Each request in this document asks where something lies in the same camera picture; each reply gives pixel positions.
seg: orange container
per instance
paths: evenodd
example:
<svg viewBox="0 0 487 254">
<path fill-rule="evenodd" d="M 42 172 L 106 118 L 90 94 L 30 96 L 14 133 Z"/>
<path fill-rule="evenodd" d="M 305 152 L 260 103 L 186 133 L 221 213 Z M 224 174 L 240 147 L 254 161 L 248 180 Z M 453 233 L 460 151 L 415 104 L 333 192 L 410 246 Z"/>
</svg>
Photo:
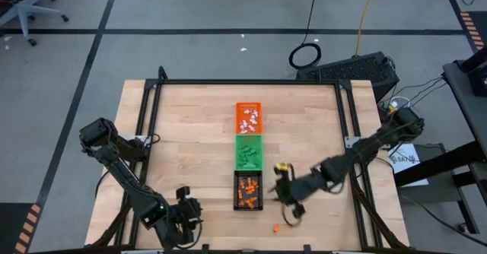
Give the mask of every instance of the orange container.
<svg viewBox="0 0 487 254">
<path fill-rule="evenodd" d="M 235 133 L 262 134 L 262 107 L 259 102 L 239 102 L 235 107 Z"/>
</svg>

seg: wooden tabletop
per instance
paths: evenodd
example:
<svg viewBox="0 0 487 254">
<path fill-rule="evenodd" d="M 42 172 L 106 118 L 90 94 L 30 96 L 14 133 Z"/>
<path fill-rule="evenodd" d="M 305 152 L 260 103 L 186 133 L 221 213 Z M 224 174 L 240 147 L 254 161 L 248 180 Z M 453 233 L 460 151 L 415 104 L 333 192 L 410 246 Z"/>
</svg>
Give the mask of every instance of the wooden tabletop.
<svg viewBox="0 0 487 254">
<path fill-rule="evenodd" d="M 115 125 L 121 135 L 133 135 L 142 100 L 144 81 L 126 81 Z M 353 95 L 363 136 L 373 134 L 380 122 L 369 81 L 353 81 Z M 145 118 L 148 127 L 151 102 Z M 349 133 L 352 125 L 346 93 L 342 92 Z M 261 102 L 264 122 L 264 210 L 233 210 L 234 111 L 236 102 Z M 162 95 L 155 133 L 161 142 L 152 148 L 147 184 L 170 204 L 175 190 L 191 187 L 191 196 L 204 208 L 199 244 L 210 249 L 359 250 L 352 194 L 348 178 L 342 194 L 318 192 L 304 203 L 306 214 L 299 227 L 286 226 L 280 204 L 268 194 L 276 176 L 276 163 L 294 164 L 296 175 L 309 173 L 323 158 L 344 152 L 333 86 L 326 85 L 194 85 L 167 84 Z M 389 160 L 381 151 L 378 157 Z M 377 212 L 399 240 L 409 244 L 390 167 L 375 160 L 368 168 Z M 123 190 L 108 176 L 100 185 L 86 243 L 106 230 L 120 210 Z M 369 245 L 374 241 L 370 219 L 364 211 Z M 124 242 L 128 242 L 128 217 Z M 281 226 L 277 234 L 272 229 Z M 139 225 L 136 247 L 160 249 L 154 230 Z"/>
</svg>

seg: green object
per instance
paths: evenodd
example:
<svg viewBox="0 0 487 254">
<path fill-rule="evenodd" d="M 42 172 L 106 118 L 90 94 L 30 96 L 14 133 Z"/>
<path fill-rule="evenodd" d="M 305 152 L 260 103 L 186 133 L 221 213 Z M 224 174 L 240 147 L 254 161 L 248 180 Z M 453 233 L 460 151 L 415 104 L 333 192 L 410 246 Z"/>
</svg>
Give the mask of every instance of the green object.
<svg viewBox="0 0 487 254">
<path fill-rule="evenodd" d="M 264 166 L 261 135 L 235 136 L 235 170 L 262 171 Z"/>
</svg>

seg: yellow cable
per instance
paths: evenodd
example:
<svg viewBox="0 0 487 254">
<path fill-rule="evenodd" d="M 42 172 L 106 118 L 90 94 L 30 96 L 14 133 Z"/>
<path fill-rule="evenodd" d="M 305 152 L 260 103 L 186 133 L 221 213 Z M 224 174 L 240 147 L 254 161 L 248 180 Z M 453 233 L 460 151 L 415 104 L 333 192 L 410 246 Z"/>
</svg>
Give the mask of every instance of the yellow cable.
<svg viewBox="0 0 487 254">
<path fill-rule="evenodd" d="M 357 34 L 357 48 L 355 48 L 355 55 L 358 56 L 358 50 L 360 48 L 360 37 L 362 33 L 362 23 L 364 23 L 364 17 L 367 14 L 368 5 L 371 3 L 371 0 L 367 0 L 365 4 L 364 11 L 362 12 L 362 16 L 360 17 L 360 24 L 358 25 L 358 34 Z"/>
</svg>

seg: black metal frame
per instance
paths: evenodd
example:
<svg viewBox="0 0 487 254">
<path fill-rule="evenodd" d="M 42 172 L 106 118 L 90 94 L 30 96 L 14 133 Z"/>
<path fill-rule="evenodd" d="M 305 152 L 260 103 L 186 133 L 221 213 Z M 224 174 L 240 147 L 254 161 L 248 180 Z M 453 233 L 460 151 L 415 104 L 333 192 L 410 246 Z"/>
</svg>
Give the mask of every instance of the black metal frame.
<svg viewBox="0 0 487 254">
<path fill-rule="evenodd" d="M 142 102 L 141 102 L 141 107 L 139 110 L 139 115 L 138 115 L 138 121 L 137 121 L 137 126 L 135 133 L 137 135 L 142 134 L 143 130 L 143 123 L 145 119 L 145 114 L 147 111 L 147 105 L 148 105 L 148 98 L 149 98 L 149 93 L 153 87 L 155 87 L 155 94 L 154 94 L 154 101 L 152 104 L 152 109 L 151 109 L 151 117 L 149 121 L 149 127 L 148 127 L 148 135 L 153 135 L 154 130 L 155 130 L 155 120 L 157 118 L 158 114 L 158 107 L 159 107 L 159 101 L 161 97 L 161 89 L 164 84 L 289 84 L 289 85 L 329 85 L 329 86 L 334 86 L 335 88 L 335 95 L 336 95 L 336 104 L 337 104 L 337 109 L 338 109 L 338 114 L 339 114 L 339 119 L 340 119 L 340 126 L 342 130 L 342 139 L 343 139 L 343 145 L 344 148 L 346 148 L 345 144 L 345 137 L 349 136 L 348 129 L 347 129 L 347 123 L 346 123 L 346 118 L 345 118 L 345 109 L 343 107 L 343 101 L 342 101 L 342 94 L 341 94 L 341 89 L 342 87 L 345 88 L 347 97 L 348 97 L 348 103 L 349 103 L 349 109 L 350 109 L 350 116 L 352 118 L 352 127 L 354 130 L 355 136 L 360 136 L 360 128 L 358 124 L 358 117 L 357 117 L 357 112 L 355 108 L 355 101 L 353 99 L 353 94 L 352 94 L 352 85 L 350 83 L 350 80 L 326 80 L 326 81 L 296 81 L 296 80 L 286 80 L 286 79 L 278 79 L 278 80 L 273 80 L 273 79 L 264 79 L 264 80 L 239 80 L 239 79 L 202 79 L 202 80 L 197 80 L 197 79 L 168 79 L 166 76 L 166 73 L 162 67 L 159 68 L 159 78 L 158 79 L 146 79 L 145 80 L 145 86 L 144 86 L 144 93 L 142 95 Z M 148 163 L 150 160 L 150 149 L 149 149 L 149 158 L 142 162 L 142 169 L 139 175 L 139 179 L 141 183 L 145 183 L 145 180 L 147 179 L 147 172 L 148 172 Z M 367 167 L 362 164 L 360 166 L 361 171 L 363 173 L 363 183 L 364 183 L 364 192 L 365 195 L 368 197 L 368 201 L 374 206 L 374 198 L 372 194 L 372 188 L 371 188 L 371 181 L 370 177 L 368 174 L 368 169 Z M 135 170 L 135 164 L 130 166 L 130 169 L 133 171 Z M 355 168 L 352 168 L 350 171 L 350 176 L 355 177 Z M 360 244 L 361 244 L 361 249 L 367 249 L 370 247 L 367 242 L 367 231 L 365 229 L 365 224 L 364 224 L 364 216 L 362 213 L 362 208 L 360 201 L 357 200 L 355 196 L 353 196 L 354 200 L 354 207 L 355 207 L 355 217 L 357 220 L 357 228 L 358 228 L 358 236 L 360 239 Z M 128 196 L 124 193 L 123 196 L 123 203 L 122 207 L 126 205 L 128 202 Z M 137 240 L 137 234 L 138 234 L 138 219 L 136 218 L 135 215 L 133 215 L 133 221 L 132 221 L 132 226 L 130 230 L 130 235 L 129 235 L 129 245 L 135 245 L 136 240 Z M 376 227 L 374 223 L 372 223 L 372 231 L 374 235 L 374 242 L 375 242 L 375 247 L 382 248 L 382 240 L 381 240 L 381 235 L 380 231 Z M 116 239 L 114 244 L 115 245 L 120 245 L 122 243 L 122 238 L 123 238 L 123 233 L 125 230 L 125 221 L 124 223 L 120 226 L 119 230 L 116 233 Z M 198 252 L 200 253 L 201 251 L 205 251 L 205 247 L 208 247 L 206 245 L 203 245 L 203 250 L 176 250 L 178 253 L 182 252 Z M 230 252 L 236 252 L 234 250 L 220 250 L 218 252 L 221 253 L 230 253 Z M 303 251 L 265 251 L 269 253 L 302 253 Z M 318 253 L 330 253 L 328 251 L 311 251 L 310 247 L 308 245 L 304 246 L 304 252 L 312 252 L 313 254 L 318 254 Z"/>
</svg>

